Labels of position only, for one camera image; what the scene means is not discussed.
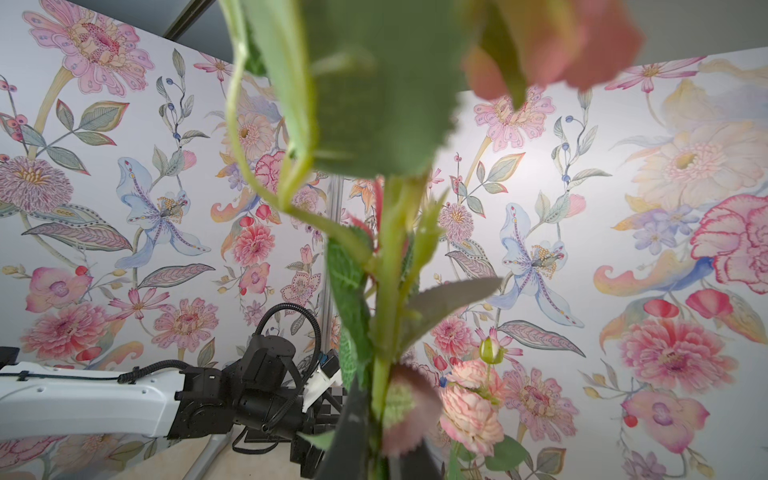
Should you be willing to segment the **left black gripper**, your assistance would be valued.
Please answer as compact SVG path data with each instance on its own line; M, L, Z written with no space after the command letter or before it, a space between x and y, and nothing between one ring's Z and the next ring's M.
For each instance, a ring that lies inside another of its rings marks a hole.
M289 460L299 466L302 479L313 479L330 448L339 414L309 416L290 443Z

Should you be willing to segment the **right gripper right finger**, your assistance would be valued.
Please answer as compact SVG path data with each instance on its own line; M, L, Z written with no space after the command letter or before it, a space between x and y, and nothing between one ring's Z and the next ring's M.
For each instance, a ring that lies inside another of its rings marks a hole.
M413 451L398 458L390 458L390 480L442 480L441 465L432 454L426 441Z

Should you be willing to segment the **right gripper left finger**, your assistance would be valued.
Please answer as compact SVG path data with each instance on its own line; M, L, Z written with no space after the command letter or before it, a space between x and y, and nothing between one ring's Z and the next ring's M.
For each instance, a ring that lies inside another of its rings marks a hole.
M370 393L355 380L315 479L364 480L370 457Z

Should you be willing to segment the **pink rose stem two blooms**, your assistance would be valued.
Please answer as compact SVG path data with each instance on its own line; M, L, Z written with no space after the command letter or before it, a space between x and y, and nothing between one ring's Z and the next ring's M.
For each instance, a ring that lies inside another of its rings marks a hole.
M470 344L451 368L440 387L443 411L439 427L451 441L451 461L467 463L470 470L516 470L528 456L522 439L505 433L501 410L512 398L511 383L498 367L519 364L523 352L511 347L491 330Z

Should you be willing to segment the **pink rose stem three blooms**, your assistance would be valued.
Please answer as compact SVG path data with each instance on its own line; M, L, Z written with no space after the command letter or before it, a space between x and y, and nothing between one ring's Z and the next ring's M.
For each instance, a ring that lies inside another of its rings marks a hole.
M450 313L485 299L495 277L416 288L440 236L427 201L436 154L463 88L515 108L532 86L585 90L613 79L643 33L620 1L224 1L233 49L226 110L246 183L276 210L324 232L329 283L370 393L367 479L413 451L443 411L401 361ZM236 127L245 73L266 76L288 130L275 186L250 166Z

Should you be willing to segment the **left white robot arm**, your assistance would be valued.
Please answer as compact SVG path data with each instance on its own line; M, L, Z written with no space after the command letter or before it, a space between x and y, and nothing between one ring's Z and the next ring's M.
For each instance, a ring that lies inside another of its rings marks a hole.
M74 475L89 467L119 470L160 440L206 438L189 477L204 476L230 447L263 455L285 443L303 477L322 458L309 435L337 422L332 389L341 378L334 352L315 351L306 366L295 346L258 326L235 362L223 367L163 360L128 372L45 366L1 350L1 468L41 461L43 473Z

